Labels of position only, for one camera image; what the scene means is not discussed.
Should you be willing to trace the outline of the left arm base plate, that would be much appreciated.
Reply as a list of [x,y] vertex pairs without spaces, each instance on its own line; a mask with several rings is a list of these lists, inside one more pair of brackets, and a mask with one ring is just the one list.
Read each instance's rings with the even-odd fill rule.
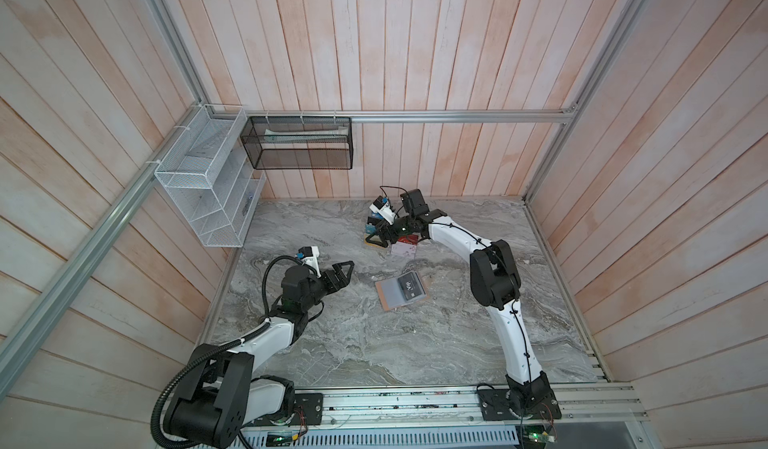
[[288,397],[281,408],[270,414],[247,420],[244,428],[298,429],[322,422],[324,396],[321,392],[298,393]]

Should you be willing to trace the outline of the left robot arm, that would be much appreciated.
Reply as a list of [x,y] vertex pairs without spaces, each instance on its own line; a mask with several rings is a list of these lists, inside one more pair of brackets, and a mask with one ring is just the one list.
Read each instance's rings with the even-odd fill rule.
[[262,301],[262,321],[245,334],[221,343],[197,346],[186,365],[160,392],[150,416],[150,433],[162,448],[207,445],[227,448],[242,440],[243,426],[264,416],[289,420],[295,406],[292,381],[254,371],[289,348],[313,321],[310,311],[326,296],[347,287],[355,264],[344,261],[319,268],[309,248],[279,255],[265,268],[267,280],[280,262],[288,263],[275,301]]

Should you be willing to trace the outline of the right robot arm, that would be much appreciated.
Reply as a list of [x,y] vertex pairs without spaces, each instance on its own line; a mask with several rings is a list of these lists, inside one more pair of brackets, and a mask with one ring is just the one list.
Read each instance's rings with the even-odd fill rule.
[[471,293],[486,308],[499,337],[506,363],[508,400],[512,413],[531,416],[554,398],[548,376],[534,354],[522,317],[522,280],[509,244],[481,237],[456,223],[440,209],[431,209],[418,189],[400,194],[405,213],[390,199],[377,197],[369,206],[368,223],[374,232],[366,240],[388,247],[404,236],[441,243],[469,264]]

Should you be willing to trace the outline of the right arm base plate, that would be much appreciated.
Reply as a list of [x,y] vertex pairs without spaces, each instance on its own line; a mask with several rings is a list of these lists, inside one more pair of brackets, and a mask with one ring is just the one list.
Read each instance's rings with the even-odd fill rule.
[[562,411],[555,394],[549,391],[542,401],[528,409],[515,411],[512,407],[511,392],[508,389],[495,389],[489,385],[476,388],[482,418],[484,421],[551,421],[562,418]]

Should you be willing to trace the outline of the dark card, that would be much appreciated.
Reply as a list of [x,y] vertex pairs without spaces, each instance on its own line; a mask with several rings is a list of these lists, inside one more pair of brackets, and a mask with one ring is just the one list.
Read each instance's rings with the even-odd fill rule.
[[423,298],[426,295],[418,274],[413,271],[400,276],[397,279],[397,282],[401,289],[403,299],[408,303]]

